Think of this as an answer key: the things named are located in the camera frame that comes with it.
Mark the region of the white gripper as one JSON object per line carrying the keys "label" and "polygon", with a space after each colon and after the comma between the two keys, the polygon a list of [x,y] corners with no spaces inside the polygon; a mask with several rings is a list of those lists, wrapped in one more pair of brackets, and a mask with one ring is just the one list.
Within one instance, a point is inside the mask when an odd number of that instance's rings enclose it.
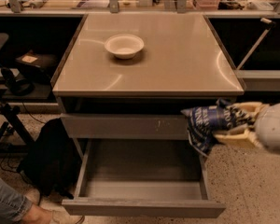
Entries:
{"label": "white gripper", "polygon": [[219,143],[241,148],[261,148],[280,155],[280,103],[271,105],[262,102],[235,103],[230,111],[237,118],[257,118],[255,131],[244,130],[238,134],[214,133]]}

